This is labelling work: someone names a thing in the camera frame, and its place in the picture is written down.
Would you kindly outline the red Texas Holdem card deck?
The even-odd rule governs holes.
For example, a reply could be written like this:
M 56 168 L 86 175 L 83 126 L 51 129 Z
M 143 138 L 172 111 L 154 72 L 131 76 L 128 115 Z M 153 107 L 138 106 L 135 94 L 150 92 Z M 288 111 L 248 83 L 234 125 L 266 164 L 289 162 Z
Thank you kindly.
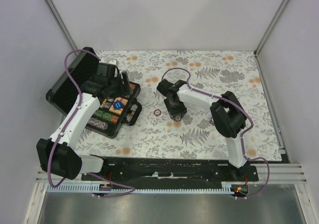
M 121 115 L 126 107 L 128 100 L 125 98 L 115 98 L 114 102 L 112 103 L 109 111 L 115 114 Z

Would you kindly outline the blue small blind button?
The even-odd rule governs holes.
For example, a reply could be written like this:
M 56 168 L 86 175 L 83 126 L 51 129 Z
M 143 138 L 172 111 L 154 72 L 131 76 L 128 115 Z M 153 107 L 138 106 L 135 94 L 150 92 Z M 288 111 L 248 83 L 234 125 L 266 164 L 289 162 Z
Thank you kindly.
M 120 110 L 123 108 L 123 103 L 121 101 L 114 101 L 113 103 L 113 109 Z

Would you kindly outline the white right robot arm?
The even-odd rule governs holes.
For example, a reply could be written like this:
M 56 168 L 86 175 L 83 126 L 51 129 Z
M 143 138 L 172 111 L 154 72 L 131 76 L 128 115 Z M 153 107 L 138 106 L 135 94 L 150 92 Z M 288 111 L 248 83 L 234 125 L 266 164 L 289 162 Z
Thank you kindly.
M 209 94 L 203 90 L 189 88 L 187 84 L 181 86 L 169 84 L 157 90 L 165 97 L 164 103 L 169 116 L 174 121 L 181 121 L 187 113 L 186 103 L 208 110 L 216 130 L 225 137 L 228 148 L 228 175 L 234 181 L 240 181 L 246 176 L 243 147 L 240 144 L 240 135 L 246 126 L 246 114 L 232 92 L 222 96 Z

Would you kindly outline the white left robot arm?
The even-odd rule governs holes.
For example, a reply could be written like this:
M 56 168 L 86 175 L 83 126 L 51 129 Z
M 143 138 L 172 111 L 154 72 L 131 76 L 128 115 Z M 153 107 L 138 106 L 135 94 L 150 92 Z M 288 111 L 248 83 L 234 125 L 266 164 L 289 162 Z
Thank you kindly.
M 52 187 L 56 187 L 52 175 L 63 180 L 73 180 L 85 173 L 92 173 L 101 181 L 109 177 L 110 168 L 104 165 L 102 157 L 75 152 L 77 141 L 104 100 L 132 94 L 126 72 L 112 76 L 95 75 L 97 81 L 86 81 L 82 86 L 70 74 L 68 77 L 77 90 L 77 98 L 59 128 L 48 139 L 41 138 L 36 145 L 40 166 L 47 173 Z

